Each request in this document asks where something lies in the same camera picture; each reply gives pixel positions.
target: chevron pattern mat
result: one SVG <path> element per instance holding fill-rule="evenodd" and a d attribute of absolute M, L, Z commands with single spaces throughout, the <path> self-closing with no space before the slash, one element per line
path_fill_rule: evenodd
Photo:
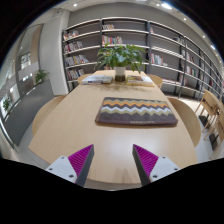
<path fill-rule="evenodd" d="M 96 122 L 128 125 L 176 125 L 165 101 L 105 97 Z"/>

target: tiled floor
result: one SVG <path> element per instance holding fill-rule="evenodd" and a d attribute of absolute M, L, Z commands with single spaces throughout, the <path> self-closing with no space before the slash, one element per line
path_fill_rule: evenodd
<path fill-rule="evenodd" d="M 182 101 L 185 102 L 186 104 L 188 104 L 192 108 L 193 111 L 196 110 L 196 108 L 199 104 L 199 102 L 193 101 L 193 100 L 187 100 L 187 99 L 183 100 L 182 99 Z M 199 110 L 197 111 L 197 115 L 199 115 L 201 113 L 201 110 L 202 110 L 202 107 L 199 108 Z M 203 125 L 200 120 L 199 120 L 199 122 L 201 125 L 201 129 L 203 129 Z M 200 140 L 199 144 L 197 145 L 197 147 L 195 148 L 199 163 L 209 161 L 209 157 L 213 153 L 210 141 L 208 139 L 203 140 L 206 133 L 207 133 L 207 131 L 202 133 L 201 140 Z M 28 149 L 28 145 L 31 142 L 32 137 L 33 137 L 32 124 L 30 124 L 29 128 L 27 129 L 27 131 L 25 132 L 25 134 L 21 140 L 19 147 L 16 147 L 16 151 L 18 153 L 16 153 L 15 151 L 12 153 L 12 160 L 23 162 L 23 163 L 26 163 L 29 165 L 34 165 L 41 169 L 46 169 L 50 164 L 43 161 L 41 158 L 39 158 L 37 155 L 35 155 L 33 152 L 31 152 Z M 105 189 L 105 190 L 117 190 L 118 189 L 117 186 L 109 186 L 109 185 L 103 184 L 103 183 L 98 184 L 98 183 L 92 182 L 90 180 L 86 181 L 85 187 L 94 188 L 94 189 Z M 123 187 L 120 186 L 119 187 L 119 189 L 128 189 L 128 188 L 133 188 L 133 187 L 128 187 L 128 186 L 123 186 Z"/>

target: white shelf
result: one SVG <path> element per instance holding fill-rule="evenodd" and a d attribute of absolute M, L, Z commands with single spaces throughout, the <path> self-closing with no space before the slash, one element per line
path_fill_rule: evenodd
<path fill-rule="evenodd" d="M 66 53 L 64 55 L 73 54 L 73 53 L 80 52 L 80 51 L 87 51 L 87 50 L 91 50 L 91 49 L 97 49 L 97 48 L 100 48 L 100 45 L 92 46 L 92 47 L 85 47 L 85 48 L 81 48 L 79 50 L 70 51 L 70 52 L 68 52 L 68 53 Z"/>
<path fill-rule="evenodd" d="M 83 37 L 88 37 L 88 36 L 93 36 L 93 35 L 97 35 L 97 34 L 100 34 L 100 31 L 94 31 L 94 32 L 80 34 L 80 35 L 78 35 L 76 37 L 73 37 L 69 40 L 64 40 L 63 42 L 68 42 L 68 41 L 71 41 L 71 40 L 75 40 L 75 39 L 79 39 L 79 38 L 83 38 Z"/>
<path fill-rule="evenodd" d="M 159 67 L 159 68 L 166 68 L 166 69 L 169 69 L 169 70 L 172 70 L 172 71 L 175 71 L 175 72 L 180 72 L 182 74 L 184 74 L 183 71 L 180 71 L 180 70 L 177 70 L 177 69 L 174 69 L 174 68 L 170 68 L 170 67 L 167 67 L 167 66 L 162 66 L 162 65 L 157 65 L 157 64 L 151 64 L 152 66 L 155 66 L 155 67 Z"/>
<path fill-rule="evenodd" d="M 181 87 L 181 85 L 179 85 L 179 84 L 175 84 L 175 83 L 167 82 L 167 81 L 165 81 L 165 80 L 163 80 L 163 84 L 171 85 L 171 86 L 178 86 L 178 87 Z"/>
<path fill-rule="evenodd" d="M 172 28 L 170 28 L 168 26 L 165 26 L 165 25 L 163 25 L 161 23 L 150 21 L 150 25 L 161 26 L 161 27 L 163 27 L 166 30 L 169 30 L 169 31 L 172 31 L 174 33 L 180 34 L 181 36 L 184 36 L 182 33 L 178 32 L 178 31 L 176 31 L 176 30 L 174 30 L 174 29 L 172 29 Z"/>
<path fill-rule="evenodd" d="M 195 91 L 195 92 L 198 92 L 200 93 L 200 91 L 198 91 L 197 89 L 194 89 L 194 88 L 191 88 L 191 87 L 188 87 L 188 86 L 182 86 L 184 89 L 189 89 L 191 91 Z"/>
<path fill-rule="evenodd" d="M 179 43 L 179 42 L 177 42 L 177 41 L 175 41 L 175 40 L 172 40 L 172 39 L 170 39 L 170 38 L 168 38 L 168 37 L 159 35 L 159 34 L 152 33 L 151 36 L 152 36 L 152 37 L 157 37 L 157 38 L 160 38 L 160 39 L 169 41 L 169 42 L 171 42 L 171 43 L 173 43 L 173 44 L 181 45 L 181 46 L 185 47 L 183 44 L 181 44 L 181 43 Z"/>
<path fill-rule="evenodd" d="M 209 63 L 207 62 L 207 61 L 205 61 L 205 63 L 207 64 L 207 66 L 209 66 L 209 68 L 215 73 L 215 75 L 216 75 L 216 72 L 215 72 L 215 70 L 209 65 Z"/>
<path fill-rule="evenodd" d="M 132 18 L 132 17 L 107 17 L 107 18 L 102 18 L 102 20 L 106 21 L 106 20 L 129 20 L 129 21 L 139 21 L 139 22 L 148 22 L 145 19 L 139 19 L 139 18 Z"/>
<path fill-rule="evenodd" d="M 151 50 L 159 51 L 159 52 L 163 52 L 163 53 L 165 53 L 165 54 L 169 54 L 169 55 L 172 55 L 172 56 L 175 56 L 175 57 L 178 57 L 178 58 L 183 58 L 183 55 L 177 54 L 177 53 L 175 53 L 175 52 L 173 52 L 173 51 L 166 50 L 166 49 L 164 49 L 164 48 L 159 48 L 159 47 L 155 47 L 155 46 L 153 46 L 153 47 L 151 48 Z"/>
<path fill-rule="evenodd" d="M 204 59 L 199 55 L 197 54 L 195 51 L 193 51 L 192 49 L 190 49 L 189 47 L 186 47 L 188 51 L 192 52 L 194 55 L 196 55 L 197 57 L 199 57 L 201 60 L 204 61 Z"/>
<path fill-rule="evenodd" d="M 116 44 L 116 46 L 126 46 L 126 45 L 131 45 L 131 44 Z M 142 46 L 142 45 L 135 45 L 135 46 L 145 48 L 145 49 L 149 49 L 148 46 Z M 107 47 L 115 47 L 115 44 L 109 44 Z"/>
<path fill-rule="evenodd" d="M 193 66 L 195 66 L 196 68 L 200 69 L 201 71 L 204 71 L 202 68 L 200 68 L 198 65 L 196 65 L 195 63 L 193 63 L 192 61 L 189 61 L 187 59 L 185 59 L 189 64 L 192 64 Z"/>
<path fill-rule="evenodd" d="M 188 73 L 185 73 L 185 75 L 187 75 L 187 76 L 189 76 L 189 77 L 191 77 L 191 78 L 197 79 L 197 80 L 200 81 L 200 82 L 203 82 L 201 79 L 198 79 L 198 78 L 196 78 L 196 77 L 194 77 L 193 75 L 190 75 L 190 74 L 188 74 Z"/>
<path fill-rule="evenodd" d="M 136 33 L 136 34 L 149 34 L 147 31 L 141 30 L 130 30 L 130 29 L 111 29 L 111 30 L 102 30 L 102 33 Z"/>
<path fill-rule="evenodd" d="M 76 28 L 76 27 L 80 27 L 80 26 L 92 25 L 94 23 L 98 23 L 99 21 L 100 21 L 100 19 L 89 20 L 89 21 L 86 21 L 86 22 L 83 22 L 83 23 L 78 23 L 78 24 L 76 24 L 74 26 L 70 26 L 70 27 L 68 27 L 65 30 L 70 30 L 72 28 Z"/>
<path fill-rule="evenodd" d="M 78 79 L 69 80 L 67 82 L 78 82 Z"/>
<path fill-rule="evenodd" d="M 86 66 L 86 65 L 94 65 L 94 64 L 96 64 L 96 63 L 97 63 L 97 62 L 83 63 L 83 64 L 78 64 L 78 65 L 69 66 L 69 67 L 66 67 L 65 69 L 75 68 L 75 67 L 81 67 L 81 66 Z"/>

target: table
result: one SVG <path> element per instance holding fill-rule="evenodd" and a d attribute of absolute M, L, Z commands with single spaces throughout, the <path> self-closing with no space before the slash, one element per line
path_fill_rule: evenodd
<path fill-rule="evenodd" d="M 97 75 L 115 75 L 114 70 Z M 139 75 L 126 71 L 126 75 Z M 126 97 L 166 101 L 179 120 L 176 127 L 97 124 L 104 97 Z M 132 155 L 133 144 L 157 156 L 169 157 L 185 168 L 197 163 L 194 145 L 180 116 L 157 87 L 111 84 L 79 85 L 52 111 L 33 137 L 29 148 L 48 163 L 94 144 L 95 155 L 87 179 L 111 184 L 140 184 Z"/>

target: wall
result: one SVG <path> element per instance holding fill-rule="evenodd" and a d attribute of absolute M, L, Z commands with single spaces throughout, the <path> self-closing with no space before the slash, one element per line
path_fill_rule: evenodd
<path fill-rule="evenodd" d="M 220 67 L 220 63 L 217 61 L 213 51 L 193 29 L 174 16 L 149 6 L 133 3 L 112 3 L 91 6 L 75 12 L 71 12 L 68 27 L 84 21 L 104 17 L 135 17 L 151 20 L 169 26 L 193 40 L 208 54 L 216 66 L 218 68 Z"/>
<path fill-rule="evenodd" d="M 45 23 L 40 39 L 40 68 L 50 72 L 54 95 L 68 94 L 61 49 L 61 32 L 68 26 L 68 18 L 69 11 L 64 10 Z"/>
<path fill-rule="evenodd" d="M 40 39 L 40 34 L 41 30 L 43 28 L 43 25 L 39 26 L 32 37 L 32 42 L 30 46 L 30 60 L 31 64 L 38 62 L 38 48 L 39 48 L 39 39 Z"/>
<path fill-rule="evenodd" d="M 43 84 L 37 85 L 28 95 L 25 95 L 21 102 L 14 107 L 4 123 L 4 127 L 17 146 L 39 109 L 53 98 L 50 80 L 46 80 Z"/>

